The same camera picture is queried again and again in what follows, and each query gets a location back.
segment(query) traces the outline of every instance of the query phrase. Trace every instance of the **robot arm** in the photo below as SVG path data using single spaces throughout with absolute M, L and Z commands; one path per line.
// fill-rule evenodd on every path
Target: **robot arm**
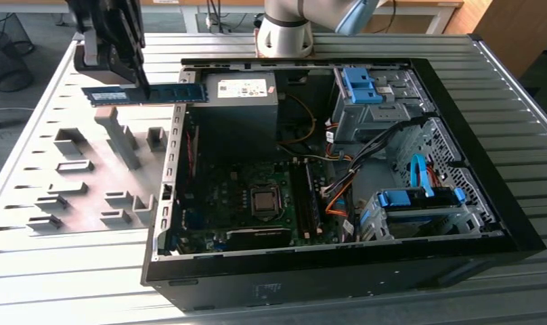
M 385 0 L 266 0 L 258 52 L 269 58 L 299 58 L 314 48 L 311 24 L 339 34 L 361 32 Z
M 86 43 L 75 51 L 75 68 L 107 85 L 122 85 L 135 101 L 150 98 L 139 0 L 67 0 Z

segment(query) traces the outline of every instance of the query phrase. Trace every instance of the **orange wire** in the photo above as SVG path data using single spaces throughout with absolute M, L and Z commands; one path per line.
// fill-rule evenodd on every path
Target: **orange wire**
M 331 215 L 342 215 L 343 217 L 347 217 L 347 214 L 346 214 L 345 211 L 330 210 L 330 211 L 326 211 L 326 213 L 327 213 L 327 214 L 331 214 Z
M 339 156 L 333 156 L 331 154 L 330 154 L 330 146 L 331 146 L 331 144 L 329 144 L 327 146 L 326 146 L 326 155 L 329 156 L 329 158 L 339 158 Z M 349 156 L 347 154 L 345 155 L 345 159 L 347 160 L 347 161 L 353 161 L 353 157 L 351 156 Z
M 311 128 L 310 128 L 310 132 L 309 134 L 306 134 L 301 139 L 294 139 L 294 140 L 286 140 L 279 142 L 281 144 L 295 144 L 298 142 L 302 142 L 303 140 L 309 139 L 311 137 L 311 135 L 314 134 L 314 131 L 317 129 L 317 119 L 314 118 L 314 113 L 310 110 L 310 107 L 298 99 L 298 97 L 295 97 L 291 94 L 286 94 L 286 96 L 290 96 L 291 98 L 295 99 L 295 101 L 302 105 L 302 107 L 306 109 L 306 111 L 310 114 L 310 118 L 311 118 Z
M 337 196 L 334 197 L 333 201 L 330 202 L 329 206 L 326 207 L 326 213 L 331 211 L 331 207 L 338 201 L 338 198 L 345 194 L 347 187 L 353 184 L 354 178 L 343 185 L 341 191 L 338 192 Z

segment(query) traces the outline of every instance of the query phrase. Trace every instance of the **slotted aluminum surface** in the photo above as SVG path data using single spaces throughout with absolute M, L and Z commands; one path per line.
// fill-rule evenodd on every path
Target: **slotted aluminum surface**
M 253 57 L 253 42 L 251 35 L 148 35 L 150 80 L 175 82 L 182 58 Z M 547 118 L 485 44 L 463 36 L 426 35 L 318 35 L 315 43 L 319 57 L 431 60 L 547 246 Z M 16 166 L 23 153 L 40 145 L 32 136 L 44 127 L 40 121 L 55 107 L 79 105 L 80 85 L 99 86 L 75 74 L 71 54 L 70 49 L 0 175 L 0 219 L 8 218 L 2 202 L 16 195 L 8 184 L 22 176 Z M 171 110 L 156 114 L 171 118 Z M 139 122 L 147 126 L 150 120 Z M 445 290 L 184 315 L 139 284 L 146 238 L 146 229 L 40 237 L 30 237 L 23 229 L 0 232 L 0 322 L 547 324 L 547 251 Z

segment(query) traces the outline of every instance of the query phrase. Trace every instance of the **power supply label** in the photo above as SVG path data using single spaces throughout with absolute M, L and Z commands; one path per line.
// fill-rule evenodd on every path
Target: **power supply label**
M 266 79 L 227 79 L 218 83 L 219 98 L 267 97 Z

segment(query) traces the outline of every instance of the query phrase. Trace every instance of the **sticker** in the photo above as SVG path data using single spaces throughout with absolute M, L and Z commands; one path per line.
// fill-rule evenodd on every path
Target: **sticker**
M 267 97 L 266 79 L 228 79 L 218 83 L 219 98 Z
M 254 285 L 254 297 L 258 299 L 274 299 L 279 296 L 282 283 L 257 284 Z
M 347 219 L 345 219 L 345 230 L 349 232 L 350 235 L 354 235 L 354 226 Z
M 124 93 L 92 93 L 91 97 L 95 100 L 126 100 L 127 95 Z
M 391 86 L 377 87 L 375 90 L 378 90 L 379 93 L 394 93 Z

